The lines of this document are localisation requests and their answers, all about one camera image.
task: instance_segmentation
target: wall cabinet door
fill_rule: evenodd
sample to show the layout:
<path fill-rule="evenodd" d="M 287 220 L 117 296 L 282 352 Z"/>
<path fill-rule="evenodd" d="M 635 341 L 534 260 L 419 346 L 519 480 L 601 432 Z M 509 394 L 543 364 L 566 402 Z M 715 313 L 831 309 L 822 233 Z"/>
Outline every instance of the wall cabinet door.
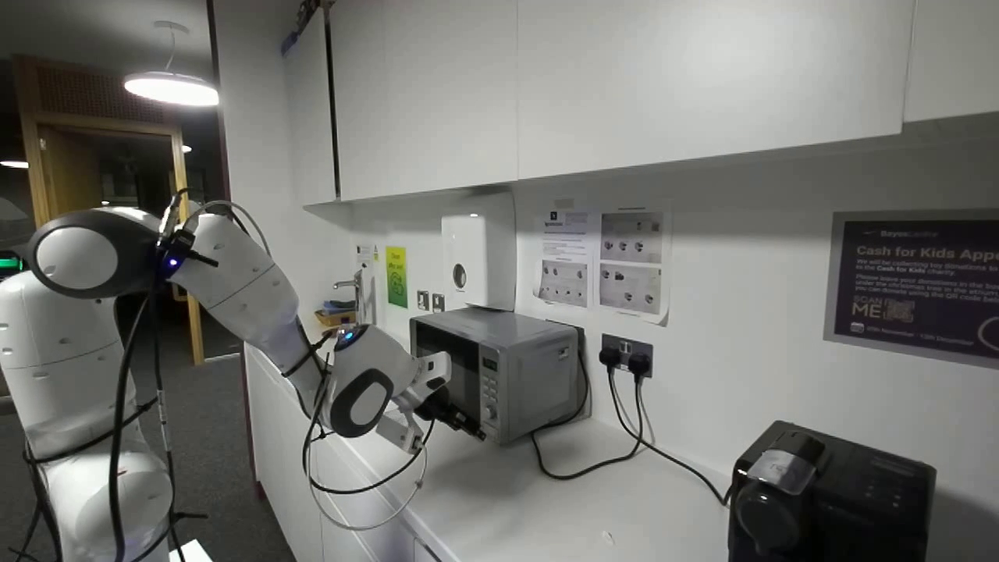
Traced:
<path fill-rule="evenodd" d="M 519 173 L 902 124 L 911 0 L 519 0 Z"/>
<path fill-rule="evenodd" d="M 291 180 L 299 207 L 336 199 L 329 25 L 316 10 L 283 52 Z"/>
<path fill-rule="evenodd" d="M 914 0 L 905 118 L 999 112 L 996 59 L 996 0 Z"/>
<path fill-rule="evenodd" d="M 336 0 L 342 199 L 514 177 L 512 0 Z"/>

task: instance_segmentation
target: poster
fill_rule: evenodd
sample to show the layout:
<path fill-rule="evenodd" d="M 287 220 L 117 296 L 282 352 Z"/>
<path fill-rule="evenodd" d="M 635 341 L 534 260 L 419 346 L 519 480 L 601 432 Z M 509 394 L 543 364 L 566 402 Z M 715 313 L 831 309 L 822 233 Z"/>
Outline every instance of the poster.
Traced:
<path fill-rule="evenodd" d="M 408 309 L 407 245 L 383 248 L 387 304 Z"/>
<path fill-rule="evenodd" d="M 999 219 L 835 219 L 834 333 L 999 359 Z"/>

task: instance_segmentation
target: coffee machine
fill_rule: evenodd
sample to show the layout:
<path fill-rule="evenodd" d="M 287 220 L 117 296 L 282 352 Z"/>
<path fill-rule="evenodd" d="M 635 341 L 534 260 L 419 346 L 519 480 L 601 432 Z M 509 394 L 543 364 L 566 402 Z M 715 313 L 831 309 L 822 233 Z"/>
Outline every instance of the coffee machine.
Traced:
<path fill-rule="evenodd" d="M 734 465 L 729 562 L 920 562 L 937 470 L 775 421 Z"/>

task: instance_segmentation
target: electrical outlet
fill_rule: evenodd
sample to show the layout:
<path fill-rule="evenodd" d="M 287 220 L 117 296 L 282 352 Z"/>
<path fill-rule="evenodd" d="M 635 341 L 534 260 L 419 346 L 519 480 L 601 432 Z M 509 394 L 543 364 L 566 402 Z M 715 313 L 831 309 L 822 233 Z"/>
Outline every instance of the electrical outlet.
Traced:
<path fill-rule="evenodd" d="M 601 348 L 617 348 L 624 355 L 622 368 L 627 368 L 627 355 L 635 355 L 635 352 L 649 355 L 649 377 L 653 377 L 653 343 L 601 333 Z"/>
<path fill-rule="evenodd" d="M 604 211 L 599 260 L 660 263 L 660 211 Z"/>
<path fill-rule="evenodd" d="M 599 264 L 599 304 L 658 315 L 660 269 Z"/>
<path fill-rule="evenodd" d="M 586 307 L 586 264 L 543 260 L 539 296 L 549 304 Z"/>

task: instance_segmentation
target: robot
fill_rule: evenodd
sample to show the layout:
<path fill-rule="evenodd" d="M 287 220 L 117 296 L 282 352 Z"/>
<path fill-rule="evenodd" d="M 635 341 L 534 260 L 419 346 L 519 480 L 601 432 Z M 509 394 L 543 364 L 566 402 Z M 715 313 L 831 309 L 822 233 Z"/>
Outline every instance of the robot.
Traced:
<path fill-rule="evenodd" d="M 353 328 L 334 341 L 329 368 L 306 341 L 287 273 L 241 220 L 212 207 L 170 229 L 169 216 L 84 208 L 55 219 L 32 237 L 32 271 L 0 283 L 0 368 L 66 562 L 169 555 L 170 480 L 135 424 L 142 405 L 122 371 L 114 296 L 165 280 L 185 287 L 261 348 L 297 386 L 304 413 L 341 437 L 368 435 L 387 402 L 407 413 L 408 445 L 421 437 L 412 413 L 463 428 L 437 394 L 445 355 L 416 359 L 383 331 Z"/>

